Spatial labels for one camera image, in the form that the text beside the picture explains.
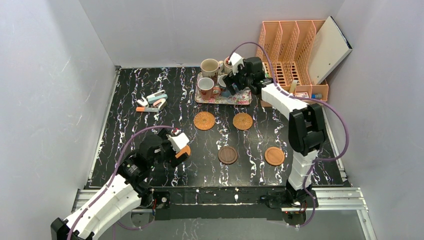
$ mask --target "marble tabletop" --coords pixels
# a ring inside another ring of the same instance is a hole
[[[106,183],[118,160],[120,150],[137,131],[155,125],[169,125],[189,137],[191,157],[176,168],[156,165],[146,179],[153,187],[242,187],[284,186],[292,169],[293,150],[288,141],[288,120],[272,107],[261,107],[256,96],[248,106],[200,104],[194,101],[199,67],[123,68],[119,72],[105,129],[95,159],[88,188]],[[168,95],[167,106],[159,113],[136,112],[136,101],[159,90]],[[195,115],[207,111],[215,116],[215,125],[198,130]],[[233,126],[237,113],[247,113],[253,126],[246,131]],[[131,144],[133,150],[143,135]],[[223,146],[232,146],[238,159],[232,165],[222,164],[217,157]],[[285,153],[282,165],[271,166],[264,158],[269,147]],[[334,157],[327,140],[319,152],[321,158]],[[342,185],[335,162],[317,162],[312,174],[314,185]]]

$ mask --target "pink floral tray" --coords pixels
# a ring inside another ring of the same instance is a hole
[[[197,80],[201,78],[202,78],[202,73],[199,73],[197,75]],[[194,100],[199,104],[249,105],[252,102],[252,93],[249,88],[246,88],[229,97],[216,96],[216,97],[210,98],[209,100],[203,100],[199,93],[198,85],[196,84],[196,92],[194,94]]]

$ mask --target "mug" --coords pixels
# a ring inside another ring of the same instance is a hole
[[[229,65],[227,63],[227,61],[229,61],[230,57],[228,56],[225,60],[224,60],[224,73],[225,74],[229,74],[231,71],[233,71],[233,65]]]
[[[224,75],[220,75],[218,77],[218,85],[219,85],[219,89],[221,91],[221,96],[228,98],[229,96],[231,96],[231,92],[230,90],[227,89],[227,85],[224,82],[224,77],[226,77],[227,74]]]
[[[218,73],[224,69],[222,67],[223,64],[223,61],[217,61],[212,58],[203,60],[200,64],[202,77],[210,78],[216,84],[218,81]]]
[[[221,89],[215,86],[214,80],[210,77],[200,78],[197,82],[197,87],[203,100],[209,100],[212,96],[214,97],[221,93]]]

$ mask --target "white wall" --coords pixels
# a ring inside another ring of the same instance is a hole
[[[257,42],[262,21],[326,19],[344,0],[80,0],[115,65],[199,66]],[[254,46],[238,53],[254,56]]]
[[[87,180],[114,81],[78,0],[0,3],[1,239],[47,240]]]
[[[423,239],[424,2],[346,1],[335,20],[353,47],[329,96],[351,133],[349,180],[378,239]],[[330,120],[341,149],[343,129]]]

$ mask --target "pile of staplers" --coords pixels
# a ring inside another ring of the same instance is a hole
[[[158,113],[167,105],[167,99],[168,95],[166,95],[165,90],[148,95],[147,98],[142,96],[141,99],[137,100],[137,104],[140,106],[135,111]]]

